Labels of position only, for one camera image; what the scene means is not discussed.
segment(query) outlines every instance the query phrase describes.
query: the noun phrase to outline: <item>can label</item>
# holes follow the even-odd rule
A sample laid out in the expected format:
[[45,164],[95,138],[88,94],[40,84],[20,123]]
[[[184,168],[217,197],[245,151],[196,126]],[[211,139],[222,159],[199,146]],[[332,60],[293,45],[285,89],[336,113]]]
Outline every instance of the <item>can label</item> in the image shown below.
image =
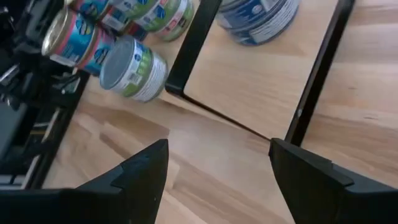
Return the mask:
[[275,16],[263,24],[249,30],[230,30],[233,39],[245,45],[258,45],[280,34],[293,20],[300,0],[286,0]]
[[102,64],[108,52],[114,45],[114,37],[108,35],[105,31],[100,30],[99,38],[96,47],[90,55],[90,60],[84,66],[84,70],[92,73],[93,75],[100,75]]
[[136,24],[135,22],[131,22],[131,24],[127,28],[127,31],[125,31],[125,34],[129,34],[135,39],[143,41],[148,32],[146,32],[140,25]]
[[225,29],[251,26],[261,20],[281,0],[248,0],[229,9],[220,9],[216,18]]
[[134,55],[127,72],[112,90],[138,101],[155,97],[167,74],[166,62],[148,47],[134,40]]
[[101,21],[104,25],[121,32],[130,22],[130,19],[120,11],[113,7]]
[[128,17],[135,19],[149,11],[156,1],[158,0],[123,0],[114,6],[126,13]]
[[160,31],[156,32],[164,40],[172,40],[177,38],[189,26],[193,17],[193,3],[191,0],[181,0],[180,7],[174,14],[170,22]]
[[135,20],[135,22],[147,31],[158,31],[173,18],[180,1],[159,0],[147,14]]
[[73,8],[94,20],[97,20],[106,10],[108,0],[82,0],[76,1]]
[[72,15],[72,21],[68,32],[63,42],[55,50],[55,54],[60,58],[63,58],[63,62],[69,61],[72,65],[78,64],[85,56],[88,47],[93,40],[94,25],[87,22],[81,14]]
[[163,90],[167,74],[166,62],[154,53],[154,61],[149,78],[145,85],[132,98],[140,102],[148,102],[155,98]]

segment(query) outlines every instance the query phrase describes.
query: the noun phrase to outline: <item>can rim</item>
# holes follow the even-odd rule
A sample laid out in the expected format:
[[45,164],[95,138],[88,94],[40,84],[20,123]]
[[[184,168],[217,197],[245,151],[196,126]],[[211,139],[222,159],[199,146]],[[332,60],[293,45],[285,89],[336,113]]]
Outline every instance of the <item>can rim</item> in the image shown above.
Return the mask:
[[42,55],[48,55],[55,51],[56,47],[60,44],[59,40],[61,34],[63,33],[62,30],[67,23],[69,16],[69,11],[67,8],[61,9],[58,14],[55,16],[54,20],[52,21],[47,33],[45,34],[43,45],[42,45]]

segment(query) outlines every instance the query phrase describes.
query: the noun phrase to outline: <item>can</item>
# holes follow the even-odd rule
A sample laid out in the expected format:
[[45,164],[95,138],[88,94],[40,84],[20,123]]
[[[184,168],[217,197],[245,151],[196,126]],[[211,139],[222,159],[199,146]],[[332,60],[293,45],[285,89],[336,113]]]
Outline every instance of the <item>can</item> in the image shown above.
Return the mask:
[[155,6],[134,22],[146,31],[157,32],[165,27],[176,14],[182,0],[158,0]]
[[102,64],[109,51],[112,50],[114,43],[115,37],[100,29],[89,56],[77,67],[98,77],[101,73]]
[[109,0],[65,0],[65,5],[97,21],[109,11]]
[[64,8],[55,16],[44,37],[42,55],[73,67],[90,54],[98,32],[81,14]]
[[166,41],[180,37],[189,27],[194,12],[195,9],[192,0],[181,0],[180,6],[173,18],[161,30],[155,32],[155,35]]
[[130,24],[127,25],[123,34],[131,35],[139,41],[144,41],[148,35],[148,32],[144,30],[144,28],[142,28],[140,25],[131,21]]
[[223,1],[216,19],[222,28],[240,29],[263,21],[283,1],[285,0]]
[[137,19],[152,9],[159,0],[110,0],[110,3],[131,19]]
[[243,45],[260,45],[271,41],[285,31],[292,23],[300,0],[284,0],[281,8],[276,8],[264,21],[242,29],[228,29],[230,36]]
[[163,90],[167,75],[167,64],[162,57],[125,35],[108,53],[99,82],[105,90],[148,102]]

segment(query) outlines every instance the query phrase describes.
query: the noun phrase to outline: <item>wooden board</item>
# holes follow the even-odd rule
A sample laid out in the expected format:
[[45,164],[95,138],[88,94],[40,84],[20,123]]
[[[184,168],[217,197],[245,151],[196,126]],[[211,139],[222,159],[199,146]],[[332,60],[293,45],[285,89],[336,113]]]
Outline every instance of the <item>wooden board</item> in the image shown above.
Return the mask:
[[398,2],[357,0],[303,147],[398,188]]
[[285,138],[337,0],[302,0],[291,26],[258,47],[212,25],[184,93],[267,138]]

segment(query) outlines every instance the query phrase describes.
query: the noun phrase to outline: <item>can lid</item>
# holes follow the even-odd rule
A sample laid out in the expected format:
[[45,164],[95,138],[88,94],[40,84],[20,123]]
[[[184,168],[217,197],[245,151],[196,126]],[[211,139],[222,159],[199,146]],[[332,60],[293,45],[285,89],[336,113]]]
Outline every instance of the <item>can lid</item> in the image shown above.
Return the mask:
[[61,33],[62,29],[65,27],[67,17],[67,8],[61,9],[61,11],[55,16],[44,37],[42,55],[47,55],[53,51],[54,47],[57,45],[57,42],[63,38],[61,37]]
[[99,76],[99,84],[105,90],[112,89],[128,71],[134,55],[134,48],[134,38],[124,35],[108,52]]

